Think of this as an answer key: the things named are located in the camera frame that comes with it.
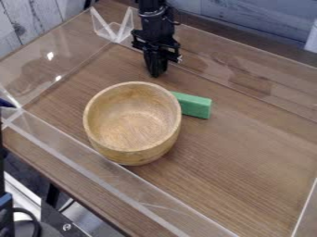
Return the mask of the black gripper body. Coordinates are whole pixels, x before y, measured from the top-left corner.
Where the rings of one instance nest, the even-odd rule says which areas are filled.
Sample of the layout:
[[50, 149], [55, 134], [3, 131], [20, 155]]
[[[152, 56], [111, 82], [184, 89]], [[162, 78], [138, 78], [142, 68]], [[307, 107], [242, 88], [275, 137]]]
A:
[[174, 38], [176, 25], [174, 11], [172, 8], [162, 8], [154, 12], [139, 12], [142, 28], [131, 32], [133, 46], [141, 50], [153, 50], [157, 55], [162, 52], [168, 60], [178, 62], [180, 42]]

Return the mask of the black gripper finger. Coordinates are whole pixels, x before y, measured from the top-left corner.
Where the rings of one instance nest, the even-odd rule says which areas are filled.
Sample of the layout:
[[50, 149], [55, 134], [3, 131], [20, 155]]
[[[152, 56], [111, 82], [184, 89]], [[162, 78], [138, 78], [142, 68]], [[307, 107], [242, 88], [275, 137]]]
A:
[[157, 77], [168, 70], [169, 60], [166, 55], [162, 52], [158, 52], [157, 55]]
[[153, 50], [145, 48], [144, 59], [145, 59], [148, 70], [152, 76], [156, 77], [157, 76], [157, 53]]

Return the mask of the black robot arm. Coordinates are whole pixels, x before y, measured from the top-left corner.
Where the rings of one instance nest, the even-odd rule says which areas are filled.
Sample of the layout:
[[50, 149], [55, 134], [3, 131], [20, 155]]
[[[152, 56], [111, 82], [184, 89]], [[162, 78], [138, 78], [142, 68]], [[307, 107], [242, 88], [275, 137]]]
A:
[[157, 78], [169, 68], [169, 62], [180, 62], [181, 44], [174, 38], [174, 8], [166, 0], [135, 0], [139, 5], [142, 28], [131, 31], [134, 48], [142, 50], [150, 75]]

